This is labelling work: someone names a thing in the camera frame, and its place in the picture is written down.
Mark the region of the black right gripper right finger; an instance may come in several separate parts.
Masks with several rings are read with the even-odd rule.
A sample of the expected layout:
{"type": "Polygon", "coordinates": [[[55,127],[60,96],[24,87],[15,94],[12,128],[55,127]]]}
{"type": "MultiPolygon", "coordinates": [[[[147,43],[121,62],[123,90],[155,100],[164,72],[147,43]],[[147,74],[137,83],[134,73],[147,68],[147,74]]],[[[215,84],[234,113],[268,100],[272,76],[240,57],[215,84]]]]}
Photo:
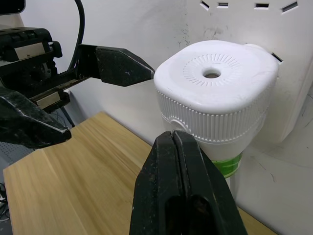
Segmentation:
{"type": "Polygon", "coordinates": [[[178,150],[185,199],[182,234],[247,234],[224,176],[195,138],[183,131],[174,131],[172,136],[178,150]]]}

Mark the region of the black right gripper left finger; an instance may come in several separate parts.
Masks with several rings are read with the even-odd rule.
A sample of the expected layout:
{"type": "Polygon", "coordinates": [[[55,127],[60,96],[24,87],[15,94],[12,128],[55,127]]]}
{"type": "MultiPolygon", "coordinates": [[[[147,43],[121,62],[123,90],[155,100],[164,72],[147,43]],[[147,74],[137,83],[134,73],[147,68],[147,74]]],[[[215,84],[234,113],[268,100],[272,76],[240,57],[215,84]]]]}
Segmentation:
{"type": "Polygon", "coordinates": [[[189,233],[189,177],[183,144],[190,135],[166,131],[156,137],[134,188],[131,235],[189,233]]]}

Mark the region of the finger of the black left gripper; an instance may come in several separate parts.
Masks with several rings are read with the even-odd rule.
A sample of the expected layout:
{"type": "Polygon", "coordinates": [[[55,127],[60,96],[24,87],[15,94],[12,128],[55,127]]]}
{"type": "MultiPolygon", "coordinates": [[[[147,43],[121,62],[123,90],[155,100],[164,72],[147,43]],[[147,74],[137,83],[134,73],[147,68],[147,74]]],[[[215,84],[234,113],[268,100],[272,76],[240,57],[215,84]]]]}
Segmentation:
{"type": "Polygon", "coordinates": [[[127,49],[81,44],[77,77],[97,78],[103,83],[127,87],[154,78],[155,70],[127,49]]]}
{"type": "Polygon", "coordinates": [[[0,89],[0,141],[27,148],[66,142],[71,132],[17,91],[0,89]]]}

